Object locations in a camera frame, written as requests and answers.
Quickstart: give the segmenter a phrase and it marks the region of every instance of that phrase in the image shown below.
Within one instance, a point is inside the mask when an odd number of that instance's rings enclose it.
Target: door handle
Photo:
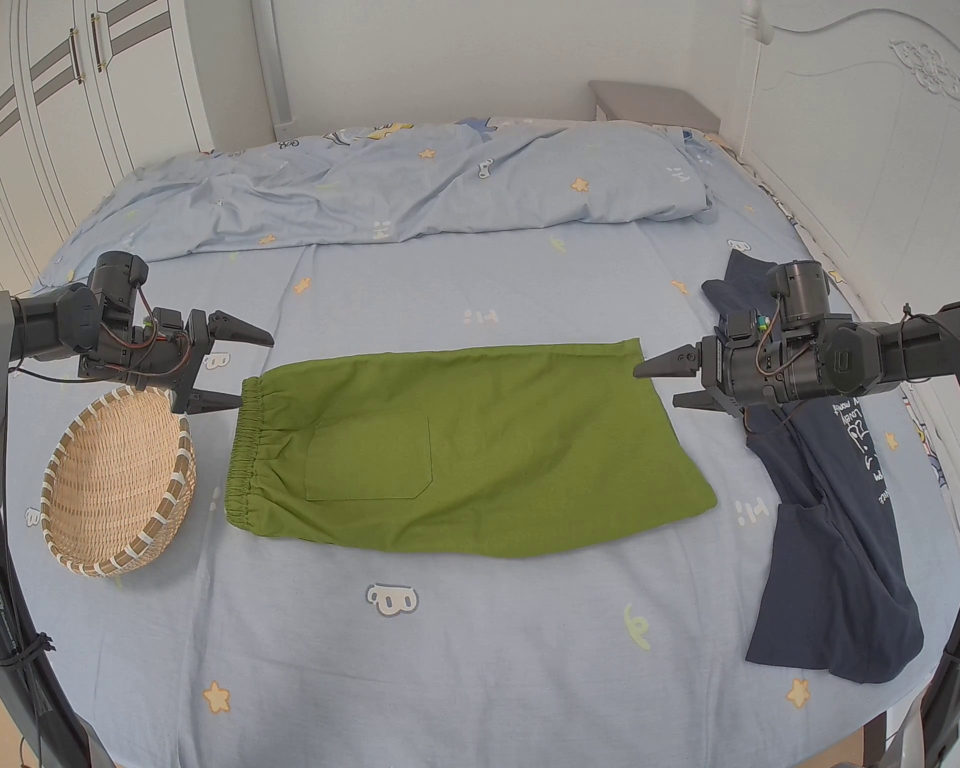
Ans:
[[[80,57],[77,56],[77,28],[73,27],[67,36],[70,40],[70,59],[73,62],[73,79],[77,84],[84,84],[84,73],[80,71]]]
[[[90,14],[90,34],[93,36],[93,56],[97,60],[97,71],[103,72],[107,69],[107,64],[100,58],[100,38],[97,37],[97,21],[100,20],[100,14]]]

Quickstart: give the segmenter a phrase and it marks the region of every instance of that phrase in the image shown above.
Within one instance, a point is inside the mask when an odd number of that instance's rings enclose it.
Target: headboard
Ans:
[[[960,3],[744,0],[741,23],[720,133],[870,319],[959,301]],[[917,394],[960,469],[956,379]]]

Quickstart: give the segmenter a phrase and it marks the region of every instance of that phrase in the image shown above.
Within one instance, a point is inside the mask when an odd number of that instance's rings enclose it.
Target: navy clothing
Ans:
[[[721,318],[751,308],[770,317],[765,276],[774,266],[733,251],[725,278],[705,282],[704,293]],[[824,397],[783,414],[750,406],[744,419],[747,446],[781,501],[747,661],[893,680],[920,653],[924,632],[863,411],[855,397]]]

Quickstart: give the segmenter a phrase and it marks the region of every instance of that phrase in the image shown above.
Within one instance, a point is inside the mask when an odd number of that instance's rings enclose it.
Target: folded green shorts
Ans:
[[[227,518],[258,536],[530,557],[716,504],[619,344],[314,360],[243,383]]]

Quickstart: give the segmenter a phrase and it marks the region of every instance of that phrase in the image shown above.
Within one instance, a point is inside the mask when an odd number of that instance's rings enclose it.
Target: woven bamboo basket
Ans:
[[[54,448],[40,492],[43,538],[74,573],[127,573],[170,543],[196,481],[190,428],[167,394],[120,387],[73,419]]]

